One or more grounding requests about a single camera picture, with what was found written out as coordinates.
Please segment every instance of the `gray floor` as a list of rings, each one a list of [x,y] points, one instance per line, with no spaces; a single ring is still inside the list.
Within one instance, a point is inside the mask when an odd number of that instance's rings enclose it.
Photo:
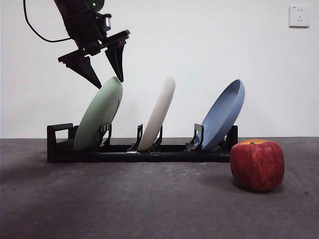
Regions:
[[[1,239],[318,239],[319,138],[272,138],[270,193],[228,163],[47,164],[46,140],[1,140]]]

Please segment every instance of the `apple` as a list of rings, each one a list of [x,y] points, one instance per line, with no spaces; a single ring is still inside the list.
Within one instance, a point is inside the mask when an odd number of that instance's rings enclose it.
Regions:
[[[252,191],[270,191],[284,179],[284,154],[272,141],[249,139],[231,148],[230,168],[234,178]]]

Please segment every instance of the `white wall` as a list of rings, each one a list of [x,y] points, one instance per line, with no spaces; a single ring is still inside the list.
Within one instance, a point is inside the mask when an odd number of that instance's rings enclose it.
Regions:
[[[311,6],[308,29],[288,27],[289,5]],[[45,37],[66,37],[53,0],[27,0]],[[223,89],[241,79],[240,136],[319,136],[318,0],[107,0],[124,49],[124,95],[114,137],[146,124],[167,75],[176,90],[164,136],[192,136]],[[43,138],[49,124],[78,124],[97,88],[57,62],[73,41],[47,43],[26,25],[22,0],[1,1],[1,137]],[[114,76],[104,53],[91,58],[102,83]]]

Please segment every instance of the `electrical outlet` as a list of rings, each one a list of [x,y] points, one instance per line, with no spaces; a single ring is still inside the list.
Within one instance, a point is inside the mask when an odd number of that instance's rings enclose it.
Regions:
[[[308,6],[290,6],[289,26],[309,27],[310,13]]]

